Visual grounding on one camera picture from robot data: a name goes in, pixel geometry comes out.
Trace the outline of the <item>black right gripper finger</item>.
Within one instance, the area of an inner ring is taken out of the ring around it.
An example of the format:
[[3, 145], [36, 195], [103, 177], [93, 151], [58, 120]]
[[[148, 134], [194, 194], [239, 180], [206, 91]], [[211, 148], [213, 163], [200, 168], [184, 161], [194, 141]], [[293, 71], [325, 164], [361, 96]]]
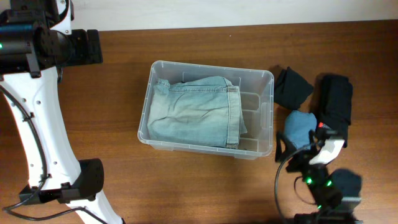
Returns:
[[332, 129], [318, 129], [316, 131], [311, 130], [309, 135], [310, 143], [314, 146], [324, 146], [326, 144], [326, 140], [339, 139], [338, 132]]
[[276, 134], [275, 162], [282, 162], [295, 152], [294, 144], [281, 132]]

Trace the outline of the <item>blue cloth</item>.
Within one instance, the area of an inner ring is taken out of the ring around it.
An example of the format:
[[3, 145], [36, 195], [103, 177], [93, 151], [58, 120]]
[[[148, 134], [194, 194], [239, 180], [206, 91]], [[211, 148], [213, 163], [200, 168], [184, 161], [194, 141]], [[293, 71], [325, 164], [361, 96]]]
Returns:
[[313, 113], [294, 110], [285, 119], [284, 135], [296, 148], [301, 148], [310, 144], [310, 131], [314, 131], [316, 125]]

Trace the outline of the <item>black garment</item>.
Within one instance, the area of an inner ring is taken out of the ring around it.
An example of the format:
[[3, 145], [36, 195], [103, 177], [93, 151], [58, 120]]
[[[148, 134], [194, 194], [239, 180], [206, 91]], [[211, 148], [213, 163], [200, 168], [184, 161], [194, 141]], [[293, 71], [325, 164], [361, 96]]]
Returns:
[[317, 128], [336, 131], [345, 140], [343, 148], [348, 146], [352, 98], [353, 85], [348, 77], [327, 74], [321, 79]]

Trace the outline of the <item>dark green cloth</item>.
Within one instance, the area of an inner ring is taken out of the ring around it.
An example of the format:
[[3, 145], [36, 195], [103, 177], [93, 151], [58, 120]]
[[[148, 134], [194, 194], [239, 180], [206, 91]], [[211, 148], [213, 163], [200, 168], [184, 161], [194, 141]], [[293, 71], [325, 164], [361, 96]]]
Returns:
[[314, 87], [290, 67], [282, 69], [274, 86], [274, 102], [288, 110], [298, 110]]

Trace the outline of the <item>light blue jeans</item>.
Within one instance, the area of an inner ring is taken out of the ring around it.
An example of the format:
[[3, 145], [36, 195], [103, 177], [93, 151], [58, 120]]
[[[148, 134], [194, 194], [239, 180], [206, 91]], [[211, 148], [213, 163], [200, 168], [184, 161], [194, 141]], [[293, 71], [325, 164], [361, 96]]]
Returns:
[[220, 76], [153, 87], [147, 129], [155, 141], [236, 149], [247, 128], [240, 88]]

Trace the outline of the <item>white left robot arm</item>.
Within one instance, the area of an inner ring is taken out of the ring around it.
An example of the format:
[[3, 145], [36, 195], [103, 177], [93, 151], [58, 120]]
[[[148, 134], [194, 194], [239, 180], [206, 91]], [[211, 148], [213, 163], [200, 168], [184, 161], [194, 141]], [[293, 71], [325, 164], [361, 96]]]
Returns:
[[122, 223], [103, 192], [99, 159], [79, 160], [58, 100], [63, 69], [103, 61], [97, 30], [72, 29], [71, 0], [11, 1], [1, 13], [1, 93], [28, 163], [19, 206], [58, 201], [85, 223]]

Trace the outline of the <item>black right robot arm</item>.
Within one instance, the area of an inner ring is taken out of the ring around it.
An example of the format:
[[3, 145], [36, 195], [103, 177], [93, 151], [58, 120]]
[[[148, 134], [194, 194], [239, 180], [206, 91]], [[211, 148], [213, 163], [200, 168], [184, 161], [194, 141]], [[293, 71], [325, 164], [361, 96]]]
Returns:
[[[279, 164], [274, 181], [275, 204], [284, 223], [362, 223], [354, 215], [361, 203], [362, 177], [349, 169], [330, 173], [327, 165], [340, 154], [345, 140], [338, 131], [321, 128], [309, 131], [309, 143], [296, 147], [288, 137], [278, 132], [275, 161]], [[287, 219], [279, 203], [279, 176], [282, 169], [300, 173], [296, 178], [307, 187], [317, 211], [297, 213]]]

